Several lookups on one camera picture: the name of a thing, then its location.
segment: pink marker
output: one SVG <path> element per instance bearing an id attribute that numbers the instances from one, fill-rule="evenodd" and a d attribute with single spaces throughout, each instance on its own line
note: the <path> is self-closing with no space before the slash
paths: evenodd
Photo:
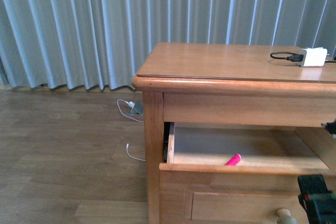
<path id="1" fill-rule="evenodd" d="M 236 154 L 225 165 L 236 165 L 242 160 L 241 158 L 239 154 Z"/>

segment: white phone charger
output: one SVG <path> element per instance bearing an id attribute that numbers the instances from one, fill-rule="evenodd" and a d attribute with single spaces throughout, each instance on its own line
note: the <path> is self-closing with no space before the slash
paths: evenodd
<path id="1" fill-rule="evenodd" d="M 323 67 L 328 51 L 323 47 L 301 49 L 303 60 L 298 62 L 300 67 Z"/>

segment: floorboard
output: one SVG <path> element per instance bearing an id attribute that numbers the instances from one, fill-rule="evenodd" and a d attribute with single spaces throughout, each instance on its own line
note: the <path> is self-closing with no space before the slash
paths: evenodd
<path id="1" fill-rule="evenodd" d="M 141 93 L 0 90 L 0 99 L 0 223 L 148 223 L 145 162 L 125 149 L 144 158 L 143 124 L 117 107 Z"/>

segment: white cable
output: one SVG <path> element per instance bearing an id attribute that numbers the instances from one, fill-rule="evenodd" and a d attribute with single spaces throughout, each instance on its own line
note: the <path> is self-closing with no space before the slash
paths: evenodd
<path id="1" fill-rule="evenodd" d="M 120 113 L 121 113 L 123 116 L 126 116 L 127 118 L 132 119 L 132 120 L 135 120 L 135 121 L 137 121 L 137 122 L 143 123 L 143 121 L 141 121 L 141 120 L 138 120 L 138 119 L 135 119 L 135 118 L 133 118 L 133 117 L 131 117 L 131 116 L 125 115 L 125 114 L 121 111 L 121 108 L 120 108 L 120 106 L 119 106 L 119 101 L 122 101 L 122 102 L 126 103 L 127 105 L 129 105 L 129 104 L 132 103 L 132 102 L 127 102 L 127 101 L 122 100 L 122 99 L 117 99 L 117 106 L 118 106 L 118 108 L 119 108 Z"/>
<path id="2" fill-rule="evenodd" d="M 130 153 L 128 152 L 128 146 L 129 146 L 129 144 L 126 144 L 126 152 L 127 152 L 127 155 L 128 155 L 130 158 L 135 159 L 135 160 L 139 160 L 139 161 L 144 161 L 144 162 L 146 162 L 146 160 L 144 160 L 144 159 L 140 159 L 140 158 L 131 156 Z"/>

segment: table leg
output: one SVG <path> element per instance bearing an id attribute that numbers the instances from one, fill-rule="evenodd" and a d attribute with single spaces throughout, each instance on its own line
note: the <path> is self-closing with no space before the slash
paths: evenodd
<path id="1" fill-rule="evenodd" d="M 163 162 L 163 93 L 143 92 L 149 224 L 159 224 L 159 164 Z"/>

